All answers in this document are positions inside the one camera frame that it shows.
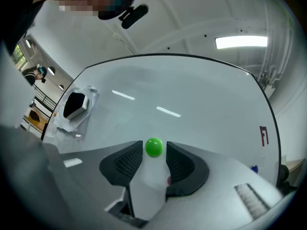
white tabletop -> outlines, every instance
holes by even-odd
[[[259,175],[276,185],[280,154],[274,118],[246,71],[199,57],[148,55],[86,68],[67,91],[88,84],[99,98],[85,134],[75,137],[56,129],[54,117],[49,122],[44,142],[55,144],[61,154],[134,140],[145,144],[157,137],[164,148],[167,141],[178,142],[257,165]],[[268,132],[264,146],[260,126]],[[166,151],[156,159],[144,153],[145,183],[159,175],[161,183],[154,187],[167,186],[165,157]]]

black cloth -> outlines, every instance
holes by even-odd
[[[1,29],[0,40],[4,41],[10,55],[33,23],[44,2],[1,0],[1,25],[3,28]]]
[[[31,86],[35,83],[35,74],[33,71],[28,72],[24,77],[27,79]]]

ceiling light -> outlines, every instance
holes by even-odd
[[[228,36],[216,38],[215,43],[217,49],[247,46],[266,47],[268,38],[266,36]]]
[[[56,74],[56,69],[54,67],[48,67],[48,71],[54,76]]]
[[[125,98],[127,98],[127,99],[135,100],[135,98],[133,98],[133,97],[131,97],[131,96],[128,96],[128,95],[126,95],[126,94],[123,94],[123,93],[120,93],[120,92],[117,92],[117,91],[114,91],[114,90],[112,90],[112,92],[113,92],[114,94],[118,94],[118,95],[120,95],[120,96],[122,96],[122,97],[125,97]]]
[[[173,115],[173,116],[175,116],[175,117],[181,117],[180,114],[173,113],[173,112],[168,111],[168,110],[166,110],[166,109],[164,109],[164,108],[162,108],[162,107],[159,107],[159,106],[158,106],[157,109],[158,109],[159,111],[165,112],[165,113],[167,113],[167,114],[171,114],[171,115]]]
[[[26,40],[25,43],[27,44],[27,46],[28,46],[29,48],[31,48],[31,44],[30,44],[29,40]]]

green ball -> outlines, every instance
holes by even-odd
[[[150,138],[146,141],[145,150],[150,157],[159,157],[163,152],[163,143],[158,138]]]

person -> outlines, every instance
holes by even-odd
[[[33,24],[34,18],[46,0],[0,0],[2,23],[0,40],[4,41],[11,55]],[[57,0],[59,5],[70,6],[75,11],[108,11],[116,0]]]
[[[44,80],[45,76],[47,75],[47,69],[43,66],[32,67],[24,70],[22,75],[32,86],[35,83],[35,80]]]

